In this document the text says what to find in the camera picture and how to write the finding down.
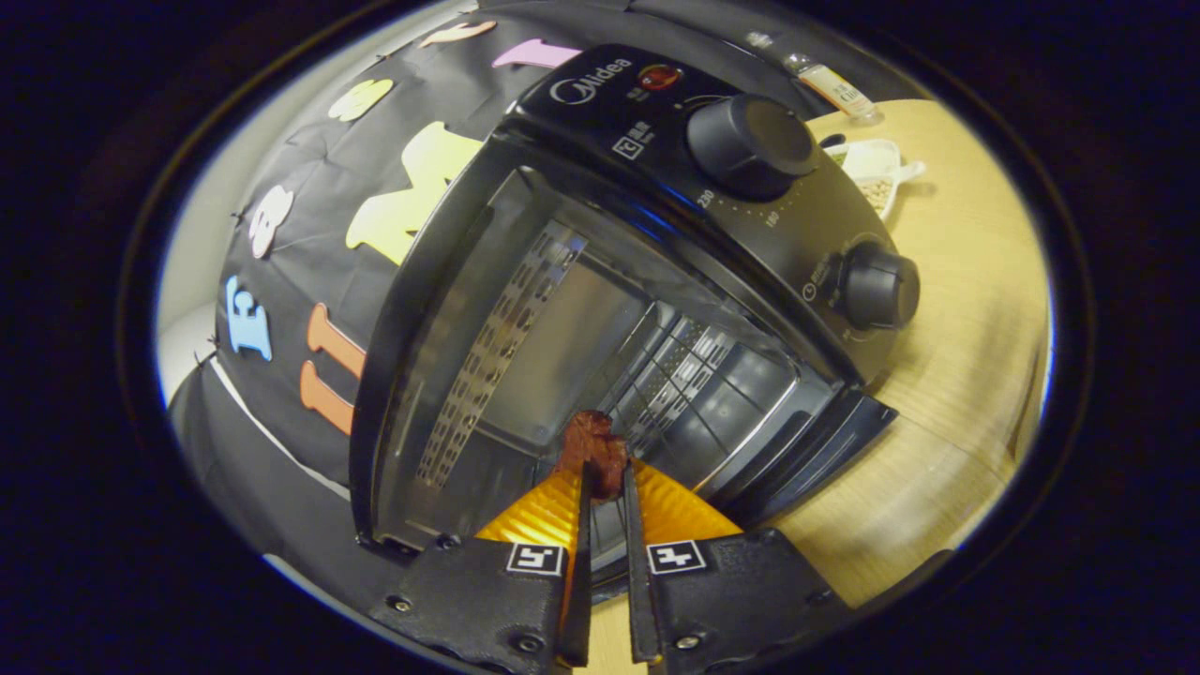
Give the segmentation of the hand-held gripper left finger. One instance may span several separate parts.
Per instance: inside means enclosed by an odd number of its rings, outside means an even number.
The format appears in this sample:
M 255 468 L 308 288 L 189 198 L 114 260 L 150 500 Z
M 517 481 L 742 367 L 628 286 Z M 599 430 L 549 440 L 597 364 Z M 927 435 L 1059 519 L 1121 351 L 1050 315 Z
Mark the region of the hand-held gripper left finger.
M 535 489 L 566 498 L 568 543 L 439 534 L 372 608 L 403 649 L 467 674 L 569 674 L 586 667 L 592 628 L 589 516 L 594 468 Z

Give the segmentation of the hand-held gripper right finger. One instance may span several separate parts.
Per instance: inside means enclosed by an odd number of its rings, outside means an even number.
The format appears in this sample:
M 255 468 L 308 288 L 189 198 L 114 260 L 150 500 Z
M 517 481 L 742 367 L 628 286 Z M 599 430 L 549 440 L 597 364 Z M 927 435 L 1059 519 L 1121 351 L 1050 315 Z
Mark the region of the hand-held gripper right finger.
M 632 658 L 652 671 L 752 671 L 848 625 L 851 607 L 779 530 L 745 531 L 638 460 L 624 502 Z

